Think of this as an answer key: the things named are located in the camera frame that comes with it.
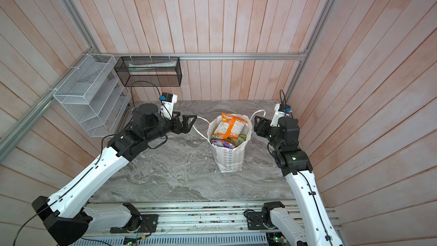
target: metal extrusion bar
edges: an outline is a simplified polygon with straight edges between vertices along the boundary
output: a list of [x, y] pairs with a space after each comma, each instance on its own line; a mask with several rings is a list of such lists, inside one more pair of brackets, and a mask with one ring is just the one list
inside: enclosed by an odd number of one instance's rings
[[[158, 224], [154, 235], [165, 234], [212, 234], [212, 233], [245, 233], [253, 232], [247, 227], [247, 219], [243, 212], [248, 209], [261, 211], [269, 200], [225, 200], [225, 201], [183, 201], [183, 202], [150, 202], [132, 203], [143, 214], [158, 214]], [[296, 200], [281, 200], [292, 218], [303, 227], [302, 215]], [[114, 203], [88, 203], [87, 207], [107, 208]], [[342, 229], [334, 209], [326, 212], [333, 227]], [[116, 236], [109, 229], [87, 233], [87, 236]]]
[[[94, 48], [88, 49], [87, 53], [91, 53]], [[78, 66], [86, 57], [83, 55], [80, 59], [74, 63], [74, 66]], [[22, 117], [15, 125], [5, 133], [5, 137], [0, 141], [0, 163], [14, 150], [15, 146], [26, 136], [30, 129], [36, 122], [44, 115], [44, 113], [52, 106], [55, 101], [53, 94], [56, 89], [62, 85], [62, 83], [68, 78], [68, 76], [74, 71], [74, 68], [69, 68], [68, 71], [58, 79], [55, 85], [33, 105], [29, 111]]]
[[74, 21], [74, 24], [76, 24], [77, 28], [79, 29], [80, 33], [84, 37], [88, 46], [95, 48], [96, 52], [100, 53], [98, 47], [96, 46], [96, 42], [94, 41], [93, 37], [91, 36], [88, 28], [85, 25], [85, 22], [83, 21], [82, 17], [79, 14], [78, 10], [74, 6], [74, 3], [71, 0], [60, 0], [60, 1], [64, 5], [67, 12], [70, 14], [71, 19]]
[[159, 56], [179, 57], [179, 60], [303, 60], [304, 53], [132, 53], [114, 54], [115, 58], [121, 56]]
[[299, 66], [296, 70], [296, 73], [293, 77], [293, 80], [291, 84], [288, 86], [287, 92], [285, 94], [286, 100], [290, 99], [290, 96], [293, 92], [293, 90], [296, 87], [296, 84], [299, 80], [299, 77], [301, 76], [303, 69], [305, 68], [306, 63], [308, 62], [308, 59], [310, 55], [313, 53], [314, 45], [317, 43], [317, 41], [320, 38], [320, 35], [322, 34], [323, 29], [326, 26], [326, 23], [332, 13], [332, 10], [334, 9], [334, 6], [338, 0], [327, 0], [326, 5], [323, 9], [322, 15], [319, 18], [319, 21], [317, 21], [317, 25], [315, 27], [314, 33], [312, 34], [308, 47], [305, 49], [305, 57], [302, 59], [302, 61], [299, 63]]

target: wooden wall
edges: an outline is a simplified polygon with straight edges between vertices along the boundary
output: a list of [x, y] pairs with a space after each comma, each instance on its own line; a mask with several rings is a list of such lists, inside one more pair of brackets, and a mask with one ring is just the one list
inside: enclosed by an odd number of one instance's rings
[[[303, 51], [326, 0], [73, 0], [102, 52]], [[183, 100], [279, 99], [296, 61], [182, 61]], [[156, 100], [151, 87], [136, 100]]]
[[[60, 0], [0, 0], [0, 137], [88, 49]], [[35, 214], [30, 203], [67, 184], [100, 153], [59, 104], [0, 165], [0, 237], [12, 245]], [[56, 245], [36, 217], [17, 245]]]
[[351, 245], [436, 244], [436, 2], [339, 0], [289, 100]]

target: marble tabletop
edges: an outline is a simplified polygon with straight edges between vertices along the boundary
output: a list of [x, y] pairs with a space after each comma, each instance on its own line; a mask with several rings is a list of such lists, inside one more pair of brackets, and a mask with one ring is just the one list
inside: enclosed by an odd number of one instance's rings
[[[178, 101], [174, 110], [211, 121], [221, 113], [250, 117], [254, 111], [264, 109], [266, 117], [271, 118], [275, 104], [273, 100]], [[206, 133], [208, 124], [205, 121], [198, 119], [194, 125]], [[150, 146], [159, 142], [159, 139], [155, 140]], [[267, 152], [266, 139], [252, 134], [242, 171], [221, 173], [209, 143], [192, 129], [188, 134], [169, 133], [166, 144], [140, 153], [115, 173], [90, 201], [284, 200], [293, 197], [280, 169]]]

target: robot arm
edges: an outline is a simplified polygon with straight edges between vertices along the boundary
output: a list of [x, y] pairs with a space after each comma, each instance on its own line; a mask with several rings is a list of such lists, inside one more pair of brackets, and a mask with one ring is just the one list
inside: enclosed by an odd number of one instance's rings
[[272, 120], [255, 116], [254, 131], [269, 140], [274, 157], [297, 200], [305, 225], [303, 230], [288, 214], [280, 201], [264, 204], [262, 213], [267, 227], [276, 226], [291, 245], [341, 246], [326, 213], [315, 184], [313, 167], [305, 152], [299, 147], [298, 120], [288, 117], [290, 106], [277, 104]]
[[[169, 132], [180, 134], [190, 131], [197, 116], [183, 115], [181, 122], [180, 112], [173, 112], [176, 101], [176, 95], [164, 92], [161, 112], [154, 104], [135, 108], [127, 128], [108, 142], [100, 156], [58, 192], [50, 197], [39, 196], [32, 203], [44, 226], [60, 246], [74, 243], [86, 232], [105, 228], [123, 228], [126, 232], [139, 230], [140, 213], [132, 204], [100, 209], [84, 206], [103, 183], [140, 152], [164, 144]], [[159, 145], [149, 146], [149, 142], [161, 137], [165, 140]]]

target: wall-mounted basket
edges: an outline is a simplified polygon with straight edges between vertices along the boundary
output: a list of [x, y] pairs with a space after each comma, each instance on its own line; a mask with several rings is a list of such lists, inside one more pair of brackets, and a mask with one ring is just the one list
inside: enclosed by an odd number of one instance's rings
[[180, 86], [182, 72], [178, 57], [122, 56], [115, 71], [124, 86]]
[[53, 95], [92, 137], [115, 133], [131, 97], [118, 78], [107, 80], [115, 64], [113, 55], [90, 54]]

